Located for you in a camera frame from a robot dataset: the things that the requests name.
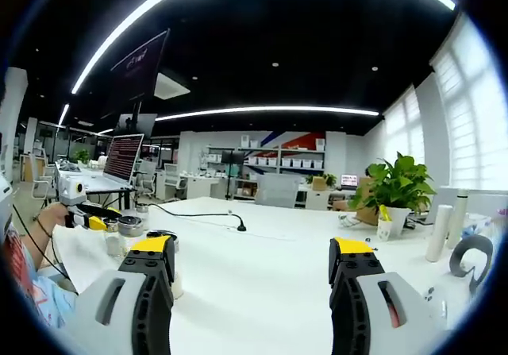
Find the person's left hand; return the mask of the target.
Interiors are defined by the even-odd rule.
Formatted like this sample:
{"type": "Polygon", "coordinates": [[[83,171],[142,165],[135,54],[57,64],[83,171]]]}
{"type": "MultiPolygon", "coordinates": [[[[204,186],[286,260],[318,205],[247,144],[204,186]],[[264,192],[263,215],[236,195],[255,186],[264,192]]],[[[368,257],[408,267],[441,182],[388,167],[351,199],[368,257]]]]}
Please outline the person's left hand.
{"type": "Polygon", "coordinates": [[[36,217],[37,224],[48,235],[52,235],[56,226],[66,226],[68,209],[61,203],[52,203],[42,209],[36,217]]]}

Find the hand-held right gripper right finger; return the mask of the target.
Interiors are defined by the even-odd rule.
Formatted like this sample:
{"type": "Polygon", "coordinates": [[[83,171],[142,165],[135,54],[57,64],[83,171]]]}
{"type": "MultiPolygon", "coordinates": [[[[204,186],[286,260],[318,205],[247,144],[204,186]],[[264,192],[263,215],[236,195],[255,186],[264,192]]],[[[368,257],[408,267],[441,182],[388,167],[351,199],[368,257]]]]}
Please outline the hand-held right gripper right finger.
{"type": "Polygon", "coordinates": [[[446,320],[364,241],[330,240],[329,284],[333,354],[424,354],[445,334],[446,320]]]}

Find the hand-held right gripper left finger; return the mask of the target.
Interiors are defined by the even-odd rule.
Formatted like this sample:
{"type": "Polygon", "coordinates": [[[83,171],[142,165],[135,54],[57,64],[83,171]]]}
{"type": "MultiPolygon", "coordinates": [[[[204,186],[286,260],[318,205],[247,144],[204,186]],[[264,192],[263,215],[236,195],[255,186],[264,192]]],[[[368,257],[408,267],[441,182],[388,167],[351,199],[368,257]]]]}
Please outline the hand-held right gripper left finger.
{"type": "Polygon", "coordinates": [[[169,354],[174,281],[175,236],[150,234],[79,295],[73,340],[85,354],[169,354]]]}

